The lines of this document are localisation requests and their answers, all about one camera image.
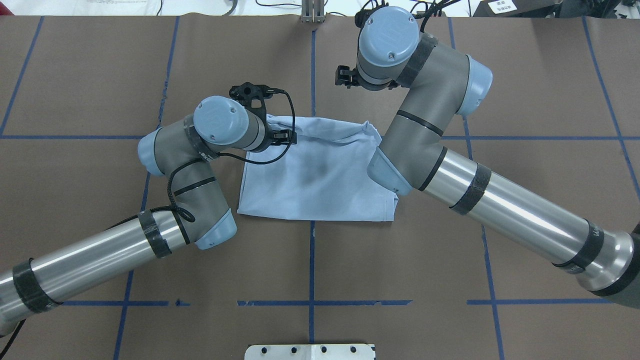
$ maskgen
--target light blue cloth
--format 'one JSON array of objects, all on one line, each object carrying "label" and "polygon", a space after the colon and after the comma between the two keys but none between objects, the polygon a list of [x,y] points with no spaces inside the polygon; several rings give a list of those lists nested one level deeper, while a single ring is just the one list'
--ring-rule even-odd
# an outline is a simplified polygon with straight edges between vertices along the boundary
[{"label": "light blue cloth", "polygon": [[[291,117],[268,115],[268,122],[274,130],[291,128]],[[282,159],[244,166],[238,213],[287,220],[393,221],[397,195],[367,176],[381,142],[373,125],[296,117],[296,132],[298,143]],[[268,161],[284,148],[271,146],[247,153],[247,158]]]}]

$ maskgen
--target silver metal tube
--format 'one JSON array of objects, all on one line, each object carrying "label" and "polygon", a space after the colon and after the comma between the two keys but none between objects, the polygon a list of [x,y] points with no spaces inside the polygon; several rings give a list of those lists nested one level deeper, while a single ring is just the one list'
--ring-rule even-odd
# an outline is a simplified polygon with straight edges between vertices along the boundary
[{"label": "silver metal tube", "polygon": [[[171,211],[153,216],[172,252],[186,245]],[[153,259],[156,255],[140,221],[134,219],[34,259],[31,269],[44,292],[63,302]],[[31,315],[16,292],[13,272],[0,275],[0,335],[10,333],[16,322]]]},{"label": "silver metal tube", "polygon": [[[425,192],[452,206],[476,168],[476,162],[449,150]],[[589,233],[586,220],[496,173],[468,216],[557,264],[571,260]]]}]

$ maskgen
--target fabric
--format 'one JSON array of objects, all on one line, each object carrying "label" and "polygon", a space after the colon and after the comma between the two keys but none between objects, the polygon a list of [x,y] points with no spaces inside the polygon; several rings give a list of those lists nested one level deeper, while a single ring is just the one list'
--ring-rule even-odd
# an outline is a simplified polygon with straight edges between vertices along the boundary
[{"label": "fabric", "polygon": [[[291,117],[268,115],[274,130]],[[287,220],[393,221],[397,195],[369,179],[367,165],[381,142],[369,122],[296,117],[298,143],[268,165],[245,164],[238,213]],[[247,153],[271,160],[284,146]]]}]

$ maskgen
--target black cable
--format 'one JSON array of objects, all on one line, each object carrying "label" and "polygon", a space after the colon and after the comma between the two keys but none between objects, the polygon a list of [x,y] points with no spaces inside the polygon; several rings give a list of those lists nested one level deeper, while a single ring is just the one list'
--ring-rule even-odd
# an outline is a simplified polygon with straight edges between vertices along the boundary
[{"label": "black cable", "polygon": [[236,10],[236,7],[238,6],[238,0],[233,0],[233,3],[231,4],[231,9],[229,9],[229,11],[227,11],[226,13],[223,14],[223,16],[225,15],[231,15],[232,12],[234,12]]},{"label": "black cable", "polygon": [[9,351],[9,348],[11,347],[11,344],[13,344],[13,341],[16,339],[16,337],[18,336],[18,332],[20,332],[20,329],[22,328],[22,326],[24,325],[24,321],[26,319],[21,320],[18,323],[18,326],[15,328],[15,330],[13,331],[13,334],[11,334],[11,338],[9,338],[9,341],[6,342],[6,345],[4,346],[4,350],[2,350],[2,352],[0,352],[0,360],[2,360],[4,358],[4,356],[6,355],[6,353]]},{"label": "black cable", "polygon": [[422,20],[422,24],[420,25],[420,32],[424,32],[424,26],[427,24],[427,21],[433,14],[435,14],[436,12],[440,12],[440,15],[442,15],[442,9],[446,8],[449,5],[455,4],[458,1],[460,0],[450,0],[450,1],[443,0],[437,3],[436,5],[432,6],[431,8],[429,8],[429,10],[427,10],[427,12],[424,14],[424,19]]},{"label": "black cable", "polygon": [[[183,168],[188,167],[189,165],[193,165],[195,163],[199,163],[201,161],[204,161],[202,158],[198,158],[198,159],[193,159],[191,161],[188,161],[182,165],[180,165],[177,169],[175,169],[170,175],[169,175],[169,181],[166,184],[166,194],[167,197],[169,197],[169,203],[171,205],[169,206],[160,206],[158,208],[153,208],[153,209],[149,209],[149,211],[151,213],[155,213],[156,211],[173,211],[175,213],[177,213],[178,215],[180,215],[181,218],[183,218],[184,220],[188,221],[188,222],[194,222],[196,220],[196,218],[193,216],[192,213],[190,213],[187,209],[185,208],[181,208],[180,206],[178,206],[178,204],[175,202],[175,199],[173,198],[173,192],[171,191],[171,187],[173,185],[173,177],[175,177],[176,174],[178,174],[178,172],[180,172],[180,170],[182,170]],[[121,222],[109,226],[107,228],[107,230],[116,227],[118,225],[122,225],[126,222],[129,222],[135,218],[138,217],[138,214],[135,214],[133,216],[130,216],[124,220],[122,220]]]},{"label": "black cable", "polygon": [[425,12],[427,12],[427,10],[429,10],[429,3],[427,3],[426,1],[417,1],[417,2],[414,4],[413,8],[411,8],[411,10],[409,10],[409,12],[410,12],[410,13],[413,13],[413,11],[415,10],[415,8],[416,8],[416,7],[418,7],[418,5],[420,5],[420,4],[424,4],[424,7],[425,7],[424,11],[425,11]]},{"label": "black cable", "polygon": [[297,6],[298,8],[301,8],[302,5],[300,4],[294,4],[294,3],[282,3],[282,4],[260,4],[258,2],[258,0],[255,0],[255,3],[260,5],[260,6],[285,6],[285,5],[291,5],[291,6]]},{"label": "black cable", "polygon": [[364,3],[364,5],[362,5],[362,8],[360,9],[360,11],[364,10],[364,8],[366,8],[369,3],[371,3],[371,8],[372,9],[375,9],[376,7],[379,6],[378,5],[378,0],[369,0],[366,3]]},{"label": "black cable", "polygon": [[[278,89],[278,91],[279,92],[277,94],[285,94],[287,96],[287,100],[289,100],[289,106],[291,107],[291,129],[292,129],[292,131],[295,132],[296,131],[296,111],[293,108],[293,102],[291,101],[291,96],[285,90]],[[280,160],[282,158],[282,156],[284,156],[284,154],[287,153],[287,151],[291,147],[291,139],[289,139],[289,140],[290,141],[287,144],[287,147],[284,149],[284,151],[282,151],[282,153],[277,158],[269,160],[269,161],[253,161],[253,160],[241,158],[238,155],[230,154],[228,152],[219,152],[216,155],[218,155],[218,156],[229,156],[230,158],[238,159],[238,160],[244,161],[245,163],[249,163],[249,164],[267,165],[267,164],[274,163],[274,162]]]}]

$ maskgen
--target metal bracket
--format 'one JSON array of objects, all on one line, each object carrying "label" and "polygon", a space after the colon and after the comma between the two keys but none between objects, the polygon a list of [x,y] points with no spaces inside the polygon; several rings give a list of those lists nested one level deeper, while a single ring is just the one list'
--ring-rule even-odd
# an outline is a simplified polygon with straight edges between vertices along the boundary
[{"label": "metal bracket", "polygon": [[302,22],[324,22],[324,0],[302,0]]},{"label": "metal bracket", "polygon": [[244,360],[375,360],[376,346],[371,344],[252,345]]}]

